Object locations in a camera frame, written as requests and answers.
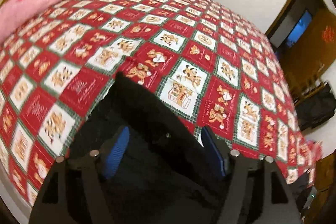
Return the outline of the black pants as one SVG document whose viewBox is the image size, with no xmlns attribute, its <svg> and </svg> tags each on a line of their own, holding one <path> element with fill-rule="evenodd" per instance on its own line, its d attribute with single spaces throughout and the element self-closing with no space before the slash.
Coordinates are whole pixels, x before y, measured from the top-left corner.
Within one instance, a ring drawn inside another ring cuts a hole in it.
<svg viewBox="0 0 336 224">
<path fill-rule="evenodd" d="M 70 146 L 70 159 L 130 129 L 117 173 L 102 181 L 114 223 L 212 223 L 221 184 L 202 143 L 153 93 L 117 73 Z"/>
</svg>

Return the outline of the black suitcase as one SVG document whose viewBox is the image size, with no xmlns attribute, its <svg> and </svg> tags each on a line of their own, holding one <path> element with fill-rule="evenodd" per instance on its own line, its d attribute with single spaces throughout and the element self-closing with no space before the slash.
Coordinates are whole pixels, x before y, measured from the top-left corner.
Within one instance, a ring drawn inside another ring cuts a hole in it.
<svg viewBox="0 0 336 224">
<path fill-rule="evenodd" d="M 335 95 L 328 82 L 295 107 L 301 131 L 316 128 L 335 115 Z"/>
</svg>

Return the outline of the red patterned bed quilt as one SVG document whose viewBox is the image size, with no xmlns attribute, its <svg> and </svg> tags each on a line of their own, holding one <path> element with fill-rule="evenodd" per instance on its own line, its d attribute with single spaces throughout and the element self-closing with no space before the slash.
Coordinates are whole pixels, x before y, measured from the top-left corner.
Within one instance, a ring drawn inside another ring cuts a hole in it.
<svg viewBox="0 0 336 224">
<path fill-rule="evenodd" d="M 153 92 L 198 136 L 210 126 L 288 183 L 315 157 L 267 37 L 211 0 L 64 0 L 1 44 L 1 163 L 33 205 L 52 160 L 115 74 Z"/>
</svg>

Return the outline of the pink pillow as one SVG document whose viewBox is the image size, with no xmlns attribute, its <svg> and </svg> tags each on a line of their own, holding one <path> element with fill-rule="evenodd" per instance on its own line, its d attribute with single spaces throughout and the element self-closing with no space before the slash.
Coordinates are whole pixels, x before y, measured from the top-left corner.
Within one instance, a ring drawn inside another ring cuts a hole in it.
<svg viewBox="0 0 336 224">
<path fill-rule="evenodd" d="M 1 6 L 1 42 L 18 27 L 62 0 L 8 0 Z"/>
</svg>

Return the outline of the dark wooden cabinet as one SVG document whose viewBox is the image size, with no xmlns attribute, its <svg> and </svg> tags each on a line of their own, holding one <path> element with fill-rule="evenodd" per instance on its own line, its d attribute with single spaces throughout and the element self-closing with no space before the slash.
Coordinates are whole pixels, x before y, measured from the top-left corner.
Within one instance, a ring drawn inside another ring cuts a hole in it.
<svg viewBox="0 0 336 224">
<path fill-rule="evenodd" d="M 303 223 L 336 224 L 335 151 L 315 165 L 315 182 L 307 199 Z"/>
</svg>

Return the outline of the brown wooden door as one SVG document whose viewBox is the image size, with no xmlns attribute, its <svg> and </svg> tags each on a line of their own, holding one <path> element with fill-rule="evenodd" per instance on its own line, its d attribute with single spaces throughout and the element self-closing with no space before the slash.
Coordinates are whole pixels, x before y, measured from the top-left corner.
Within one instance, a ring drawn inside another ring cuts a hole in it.
<svg viewBox="0 0 336 224">
<path fill-rule="evenodd" d="M 325 64 L 325 73 L 335 60 L 335 15 L 328 9 L 318 10 L 298 41 L 280 47 L 278 56 L 284 76 L 292 72 L 303 80 L 318 69 L 319 61 Z"/>
</svg>

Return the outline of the wooden chair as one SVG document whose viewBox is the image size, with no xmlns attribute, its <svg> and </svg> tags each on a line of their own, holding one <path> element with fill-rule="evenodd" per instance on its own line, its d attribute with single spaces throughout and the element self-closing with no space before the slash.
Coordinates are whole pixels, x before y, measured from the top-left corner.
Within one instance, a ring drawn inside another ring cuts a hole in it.
<svg viewBox="0 0 336 224">
<path fill-rule="evenodd" d="M 321 78 L 324 67 L 325 64 L 319 61 L 318 69 L 308 73 L 303 80 L 298 80 L 292 72 L 285 74 L 289 92 L 295 107 L 325 87 L 326 81 Z"/>
</svg>

